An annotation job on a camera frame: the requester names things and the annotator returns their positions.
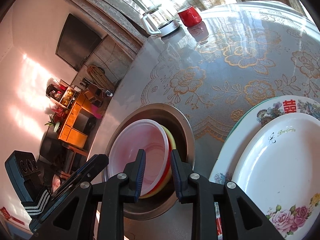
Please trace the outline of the stainless steel bowl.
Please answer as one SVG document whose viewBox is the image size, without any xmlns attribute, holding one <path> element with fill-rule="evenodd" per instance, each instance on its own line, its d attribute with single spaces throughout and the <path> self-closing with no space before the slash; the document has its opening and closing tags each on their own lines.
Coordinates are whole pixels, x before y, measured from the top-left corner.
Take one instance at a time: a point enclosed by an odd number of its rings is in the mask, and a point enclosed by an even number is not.
<svg viewBox="0 0 320 240">
<path fill-rule="evenodd" d="M 165 133 L 161 125 L 174 137 L 175 150 L 178 150 L 181 160 L 194 165 L 195 140 L 187 118 L 175 107 L 154 103 L 134 111 L 116 129 L 106 149 L 109 165 L 104 177 L 123 172 L 126 164 L 136 159 L 138 150 L 145 150 L 153 142 L 162 140 Z M 136 204 L 125 204 L 124 215 L 134 220 L 152 219 L 168 211 L 176 200 L 171 174 L 169 182 L 159 193 L 139 198 Z"/>
</svg>

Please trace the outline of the yellow plastic bowl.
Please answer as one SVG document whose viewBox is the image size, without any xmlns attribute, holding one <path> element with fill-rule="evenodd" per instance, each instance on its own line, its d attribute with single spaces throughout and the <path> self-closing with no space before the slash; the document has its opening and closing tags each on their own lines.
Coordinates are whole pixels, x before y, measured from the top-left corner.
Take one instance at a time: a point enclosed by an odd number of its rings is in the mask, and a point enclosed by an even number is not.
<svg viewBox="0 0 320 240">
<path fill-rule="evenodd" d="M 145 149 L 146 167 L 140 199 L 159 193 L 171 178 L 170 152 L 176 149 L 176 144 L 170 131 L 162 125 L 161 128 L 165 137 Z"/>
</svg>

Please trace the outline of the large floral oval plate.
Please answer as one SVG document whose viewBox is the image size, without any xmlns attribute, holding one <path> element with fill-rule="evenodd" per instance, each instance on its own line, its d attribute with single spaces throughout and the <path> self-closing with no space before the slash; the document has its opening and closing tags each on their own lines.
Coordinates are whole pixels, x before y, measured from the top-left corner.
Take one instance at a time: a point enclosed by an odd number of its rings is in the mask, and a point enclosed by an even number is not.
<svg viewBox="0 0 320 240">
<path fill-rule="evenodd" d="M 305 113 L 319 119 L 319 102 L 303 96 L 285 95 L 250 111 L 224 143 L 209 180 L 218 184 L 230 181 L 244 149 L 255 134 L 268 122 L 287 113 Z"/>
</svg>

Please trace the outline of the small white rose plate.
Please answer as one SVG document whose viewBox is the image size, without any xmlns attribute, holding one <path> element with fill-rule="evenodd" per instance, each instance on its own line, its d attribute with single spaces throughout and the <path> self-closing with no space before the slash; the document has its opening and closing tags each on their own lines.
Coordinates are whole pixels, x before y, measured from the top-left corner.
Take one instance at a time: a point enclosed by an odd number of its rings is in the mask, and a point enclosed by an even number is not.
<svg viewBox="0 0 320 240">
<path fill-rule="evenodd" d="M 319 120 L 284 114 L 243 151 L 232 181 L 284 239 L 304 239 L 319 215 Z"/>
</svg>

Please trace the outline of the orange wooden cabinet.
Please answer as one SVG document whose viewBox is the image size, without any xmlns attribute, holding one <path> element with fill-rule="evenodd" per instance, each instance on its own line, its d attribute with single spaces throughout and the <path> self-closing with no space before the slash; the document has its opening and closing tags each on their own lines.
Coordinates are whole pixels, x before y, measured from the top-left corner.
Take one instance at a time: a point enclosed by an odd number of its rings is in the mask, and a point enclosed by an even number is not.
<svg viewBox="0 0 320 240">
<path fill-rule="evenodd" d="M 57 138 L 77 148 L 83 148 L 88 137 L 84 130 L 89 118 L 95 118 L 92 104 L 81 92 L 73 103 Z"/>
</svg>

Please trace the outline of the wooden folding chair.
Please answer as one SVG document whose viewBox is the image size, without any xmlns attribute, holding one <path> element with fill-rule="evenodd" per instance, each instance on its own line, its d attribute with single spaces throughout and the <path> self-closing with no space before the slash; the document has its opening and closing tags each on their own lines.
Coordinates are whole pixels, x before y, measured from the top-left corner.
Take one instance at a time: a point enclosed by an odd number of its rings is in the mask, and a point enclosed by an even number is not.
<svg viewBox="0 0 320 240">
<path fill-rule="evenodd" d="M 96 65 L 90 65 L 87 68 L 87 72 L 97 86 L 109 90 L 112 93 L 115 91 L 114 84 L 106 77 L 103 69 Z"/>
</svg>

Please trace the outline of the teal round plate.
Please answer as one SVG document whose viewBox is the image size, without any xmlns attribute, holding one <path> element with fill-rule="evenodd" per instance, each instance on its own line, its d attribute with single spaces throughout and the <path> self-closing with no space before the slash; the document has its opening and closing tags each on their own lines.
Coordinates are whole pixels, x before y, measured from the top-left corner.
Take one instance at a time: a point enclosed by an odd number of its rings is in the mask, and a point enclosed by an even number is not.
<svg viewBox="0 0 320 240">
<path fill-rule="evenodd" d="M 227 135 L 226 139 L 225 139 L 225 142 L 227 141 L 227 139 L 230 137 L 230 135 L 234 132 L 234 130 L 237 128 L 237 126 L 240 124 L 240 122 L 243 120 L 243 118 L 250 112 L 252 111 L 253 109 L 255 109 L 256 107 L 260 106 L 262 103 L 265 103 L 269 100 L 272 100 L 274 98 L 269 98 L 269 99 L 266 99 L 260 103 L 258 103 L 257 105 L 253 106 L 252 108 L 250 108 L 245 114 L 243 114 L 243 116 L 236 122 L 236 124 L 233 126 L 233 128 L 231 129 L 231 131 L 229 132 L 229 134 Z"/>
</svg>

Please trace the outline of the lace floral table mat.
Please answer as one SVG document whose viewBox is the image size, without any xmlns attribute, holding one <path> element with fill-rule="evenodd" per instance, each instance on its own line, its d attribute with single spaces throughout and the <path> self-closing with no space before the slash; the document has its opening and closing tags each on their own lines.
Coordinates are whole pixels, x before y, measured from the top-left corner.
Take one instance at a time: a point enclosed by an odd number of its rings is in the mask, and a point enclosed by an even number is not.
<svg viewBox="0 0 320 240">
<path fill-rule="evenodd" d="M 319 30 L 287 5 L 246 2 L 202 13 L 161 47 L 142 105 L 179 108 L 196 138 L 224 141 L 255 105 L 277 96 L 319 99 Z"/>
</svg>

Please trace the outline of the beige window curtains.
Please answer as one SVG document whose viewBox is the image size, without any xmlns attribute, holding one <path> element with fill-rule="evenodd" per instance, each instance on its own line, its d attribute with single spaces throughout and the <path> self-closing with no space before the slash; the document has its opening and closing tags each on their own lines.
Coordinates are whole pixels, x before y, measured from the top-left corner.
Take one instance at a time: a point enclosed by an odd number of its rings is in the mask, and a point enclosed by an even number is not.
<svg viewBox="0 0 320 240">
<path fill-rule="evenodd" d="M 64 0 L 81 10 L 93 23 L 107 32 L 132 59 L 148 34 L 140 17 L 143 10 L 133 0 Z"/>
</svg>

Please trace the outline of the glass electric kettle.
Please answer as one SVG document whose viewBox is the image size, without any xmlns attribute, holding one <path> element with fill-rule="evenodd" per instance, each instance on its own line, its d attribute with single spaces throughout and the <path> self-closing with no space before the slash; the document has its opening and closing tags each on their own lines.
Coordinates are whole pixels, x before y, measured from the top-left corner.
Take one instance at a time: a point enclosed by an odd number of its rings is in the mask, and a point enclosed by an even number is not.
<svg viewBox="0 0 320 240">
<path fill-rule="evenodd" d="M 142 25 L 148 35 L 165 37 L 177 31 L 181 26 L 173 14 L 161 7 L 161 4 L 148 7 L 147 11 L 140 16 Z"/>
</svg>

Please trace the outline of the red ceramic mug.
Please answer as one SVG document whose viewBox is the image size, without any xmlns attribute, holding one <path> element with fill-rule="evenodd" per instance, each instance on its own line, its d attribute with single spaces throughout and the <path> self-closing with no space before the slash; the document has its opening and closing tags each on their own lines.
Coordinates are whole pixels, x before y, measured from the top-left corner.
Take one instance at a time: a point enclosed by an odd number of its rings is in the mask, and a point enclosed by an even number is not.
<svg viewBox="0 0 320 240">
<path fill-rule="evenodd" d="M 193 6 L 188 6 L 177 12 L 186 27 L 193 27 L 202 22 L 202 17 Z"/>
</svg>

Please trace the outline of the wall television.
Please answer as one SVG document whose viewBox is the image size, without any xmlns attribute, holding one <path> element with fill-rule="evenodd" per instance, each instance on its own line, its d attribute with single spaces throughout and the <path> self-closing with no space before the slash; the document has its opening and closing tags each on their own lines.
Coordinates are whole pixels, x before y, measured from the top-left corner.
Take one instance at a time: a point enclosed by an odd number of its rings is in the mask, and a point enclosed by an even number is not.
<svg viewBox="0 0 320 240">
<path fill-rule="evenodd" d="M 55 55 L 78 72 L 101 41 L 102 38 L 89 26 L 68 14 Z"/>
</svg>

